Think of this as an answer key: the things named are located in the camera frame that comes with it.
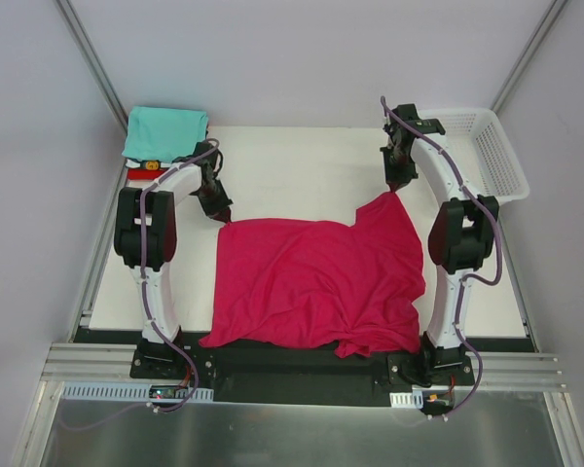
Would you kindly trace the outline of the white plastic basket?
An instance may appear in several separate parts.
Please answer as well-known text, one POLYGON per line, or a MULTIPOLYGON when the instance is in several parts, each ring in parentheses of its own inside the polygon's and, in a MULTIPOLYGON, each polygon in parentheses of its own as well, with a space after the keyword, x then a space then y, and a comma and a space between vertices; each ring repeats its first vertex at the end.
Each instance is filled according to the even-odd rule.
POLYGON ((462 177, 486 196, 505 204, 529 196, 529 183, 497 117, 485 108, 422 110, 423 119, 443 126, 441 144, 462 177))

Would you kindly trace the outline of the crimson pink t shirt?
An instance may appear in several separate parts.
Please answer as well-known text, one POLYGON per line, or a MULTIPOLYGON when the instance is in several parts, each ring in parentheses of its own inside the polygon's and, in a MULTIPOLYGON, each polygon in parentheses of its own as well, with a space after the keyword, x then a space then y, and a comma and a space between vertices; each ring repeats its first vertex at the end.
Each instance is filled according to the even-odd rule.
POLYGON ((218 234, 212 326, 203 347, 234 341, 340 358, 420 350, 414 303, 425 292, 419 236, 398 195, 333 221, 254 219, 218 234))

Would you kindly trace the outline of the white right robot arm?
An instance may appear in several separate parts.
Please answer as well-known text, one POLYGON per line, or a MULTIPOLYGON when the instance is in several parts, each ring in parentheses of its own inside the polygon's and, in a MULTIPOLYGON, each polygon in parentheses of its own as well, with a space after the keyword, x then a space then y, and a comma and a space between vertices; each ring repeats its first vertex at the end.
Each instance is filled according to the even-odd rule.
POLYGON ((473 282, 496 285, 502 272, 485 278, 479 269, 489 256, 502 262, 497 216, 499 203, 470 186, 448 153, 446 131, 436 119, 423 119, 413 104, 384 106, 382 147, 385 182, 397 192, 424 176, 439 206, 427 240, 437 268, 433 311, 420 339, 420 351, 403 360, 399 376, 429 387, 466 364, 466 307, 473 282))

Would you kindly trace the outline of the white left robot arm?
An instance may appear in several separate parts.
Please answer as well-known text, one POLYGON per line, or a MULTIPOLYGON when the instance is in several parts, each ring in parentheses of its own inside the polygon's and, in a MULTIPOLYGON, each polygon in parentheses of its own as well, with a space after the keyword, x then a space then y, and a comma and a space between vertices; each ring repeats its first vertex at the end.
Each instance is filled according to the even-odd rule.
POLYGON ((143 316, 130 368, 133 378, 197 377, 184 352, 170 283, 177 249, 176 207, 194 197, 207 218, 230 223, 233 202, 219 180, 223 161, 219 141, 207 138, 144 187, 128 186, 118 194, 113 246, 135 281, 143 316))

